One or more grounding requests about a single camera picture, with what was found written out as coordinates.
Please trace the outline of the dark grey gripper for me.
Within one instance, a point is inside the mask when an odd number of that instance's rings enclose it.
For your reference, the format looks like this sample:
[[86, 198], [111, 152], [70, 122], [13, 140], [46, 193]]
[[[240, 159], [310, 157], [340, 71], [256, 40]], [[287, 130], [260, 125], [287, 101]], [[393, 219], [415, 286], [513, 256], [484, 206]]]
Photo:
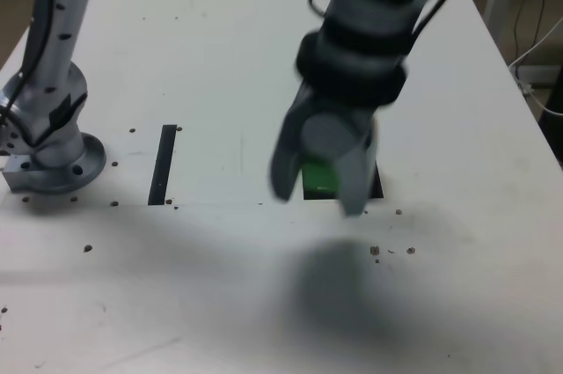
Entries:
[[359, 216], [372, 198], [376, 154], [374, 113], [324, 97], [303, 81], [281, 124], [270, 185], [287, 202], [301, 168], [305, 199], [334, 199], [345, 216]]

